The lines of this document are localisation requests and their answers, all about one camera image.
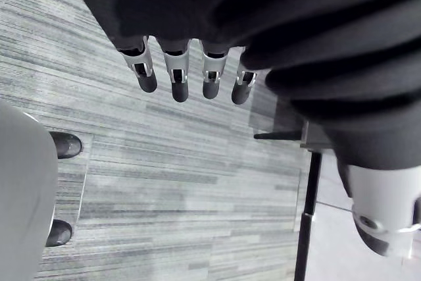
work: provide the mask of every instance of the pant leg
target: pant leg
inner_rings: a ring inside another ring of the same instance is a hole
[[[0,101],[0,271],[32,280],[53,216],[57,152],[48,131]]]

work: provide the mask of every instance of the shoe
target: shoe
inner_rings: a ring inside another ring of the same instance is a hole
[[[53,220],[46,247],[56,247],[66,244],[72,238],[73,230],[69,223],[63,220]]]
[[[72,158],[82,151],[82,142],[77,136],[64,132],[50,132],[50,135],[54,140],[58,159]]]

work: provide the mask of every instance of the gray carpet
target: gray carpet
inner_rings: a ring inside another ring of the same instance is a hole
[[[234,49],[205,99],[193,41],[176,103],[154,39],[151,52],[159,87],[146,94],[81,0],[0,0],[0,96],[84,143],[59,167],[56,217],[74,237],[45,250],[36,280],[292,280],[309,155],[253,139],[276,98],[260,76],[232,104]]]

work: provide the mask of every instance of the black sleeve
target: black sleeve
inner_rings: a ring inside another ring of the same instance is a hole
[[[137,36],[246,43],[242,63],[323,126],[345,164],[421,165],[421,0],[84,0]]]

